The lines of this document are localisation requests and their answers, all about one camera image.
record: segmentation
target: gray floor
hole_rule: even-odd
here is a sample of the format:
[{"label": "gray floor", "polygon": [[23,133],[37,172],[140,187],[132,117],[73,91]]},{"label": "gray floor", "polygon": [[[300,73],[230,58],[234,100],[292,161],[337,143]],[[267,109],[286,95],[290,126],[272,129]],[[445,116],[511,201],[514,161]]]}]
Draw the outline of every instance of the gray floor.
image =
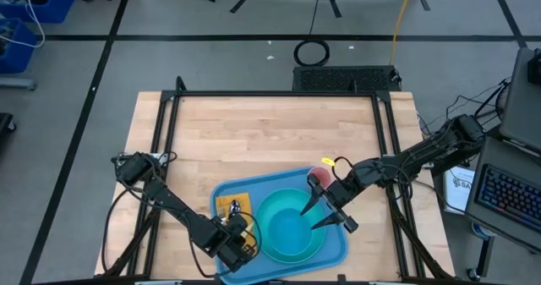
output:
[{"label": "gray floor", "polygon": [[[315,0],[129,0],[119,35],[307,34]],[[66,22],[48,35],[109,33],[120,0],[76,1]],[[403,35],[512,36],[497,0],[411,0]],[[527,36],[541,35],[540,0],[507,0]],[[335,19],[320,0],[315,34],[390,35],[402,0],[338,0]],[[49,41],[27,71],[38,89],[0,90],[0,111],[15,115],[17,132],[0,156],[0,276],[19,282],[101,57],[104,41]],[[34,282],[91,277],[113,191],[108,159],[124,148],[137,93],[170,89],[182,75],[190,90],[289,90],[296,41],[115,41]],[[389,62],[388,41],[329,41],[329,65]],[[541,43],[528,43],[531,48]],[[502,42],[399,42],[396,66],[427,121],[459,94],[474,96],[511,75],[518,45]],[[322,53],[306,46],[301,58]],[[472,112],[472,104],[459,112]],[[431,125],[438,128],[443,119]],[[456,274],[477,262],[481,242],[460,217],[442,213]],[[541,256],[500,238],[487,281],[541,278]]]}]

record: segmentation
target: yellow cable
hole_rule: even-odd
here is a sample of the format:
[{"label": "yellow cable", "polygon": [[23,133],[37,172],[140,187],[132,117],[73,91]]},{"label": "yellow cable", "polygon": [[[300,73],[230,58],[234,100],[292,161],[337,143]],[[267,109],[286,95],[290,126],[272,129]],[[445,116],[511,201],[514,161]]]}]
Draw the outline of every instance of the yellow cable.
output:
[{"label": "yellow cable", "polygon": [[402,8],[400,9],[400,14],[398,14],[398,20],[396,21],[395,35],[392,37],[392,53],[391,53],[391,60],[389,61],[389,65],[395,64],[396,37],[398,36],[398,30],[400,29],[400,22],[402,21],[402,15],[404,14],[404,10],[406,9],[407,1],[409,0],[404,0],[404,3],[402,4]]}]

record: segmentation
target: wooden tabletop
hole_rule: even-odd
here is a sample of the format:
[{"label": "wooden tabletop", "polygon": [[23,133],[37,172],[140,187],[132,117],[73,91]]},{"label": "wooden tabletop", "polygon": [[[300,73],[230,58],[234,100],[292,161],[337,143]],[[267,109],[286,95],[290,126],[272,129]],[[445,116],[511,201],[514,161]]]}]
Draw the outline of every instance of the wooden tabletop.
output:
[{"label": "wooden tabletop", "polygon": [[[150,151],[159,98],[159,92],[139,93],[126,152]],[[406,149],[422,140],[413,97],[397,92],[391,93],[391,99],[400,146]],[[392,153],[383,104],[380,110],[386,144]],[[352,162],[380,156],[371,100],[363,97],[183,97],[172,150],[178,159],[169,167],[167,185],[195,211],[207,216],[210,193],[224,181],[321,165],[323,156],[345,156]],[[337,166],[339,176],[348,171],[344,165]],[[433,184],[427,171],[420,173],[419,180]],[[444,270],[454,275],[436,196],[423,186],[414,185],[413,190],[418,236]],[[122,191],[118,184],[115,197]],[[139,202],[126,195],[112,213],[106,249],[109,266],[132,238],[138,208]],[[347,235],[349,250],[344,262],[287,280],[332,281],[338,274],[345,274],[350,281],[398,279],[384,190],[376,186],[366,189],[344,211],[359,224],[355,233]],[[415,275],[411,245],[405,236],[404,243],[410,275]],[[145,254],[146,247],[147,243],[142,243],[140,255]],[[216,271],[214,260],[199,251],[197,256],[207,274]],[[138,272],[142,266],[140,260]],[[98,261],[96,273],[100,272]],[[152,278],[202,278],[190,254],[185,227],[169,214],[161,215]]]}]

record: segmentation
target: red cup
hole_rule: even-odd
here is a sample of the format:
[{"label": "red cup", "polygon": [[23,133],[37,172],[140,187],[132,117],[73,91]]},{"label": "red cup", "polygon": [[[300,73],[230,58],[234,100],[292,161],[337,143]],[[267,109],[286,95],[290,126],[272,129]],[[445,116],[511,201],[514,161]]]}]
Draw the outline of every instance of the red cup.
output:
[{"label": "red cup", "polygon": [[324,167],[313,167],[308,174],[315,175],[323,189],[327,189],[331,185],[331,174]]}]

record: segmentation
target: teal bowl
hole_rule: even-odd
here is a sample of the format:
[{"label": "teal bowl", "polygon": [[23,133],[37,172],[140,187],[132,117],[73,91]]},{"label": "teal bowl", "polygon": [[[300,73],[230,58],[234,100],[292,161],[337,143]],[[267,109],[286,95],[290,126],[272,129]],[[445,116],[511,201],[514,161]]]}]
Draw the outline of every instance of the teal bowl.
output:
[{"label": "teal bowl", "polygon": [[260,204],[255,218],[261,228],[261,249],[271,259],[286,264],[303,262],[321,248],[325,227],[311,227],[325,216],[318,204],[300,216],[310,195],[299,189],[280,189]]}]

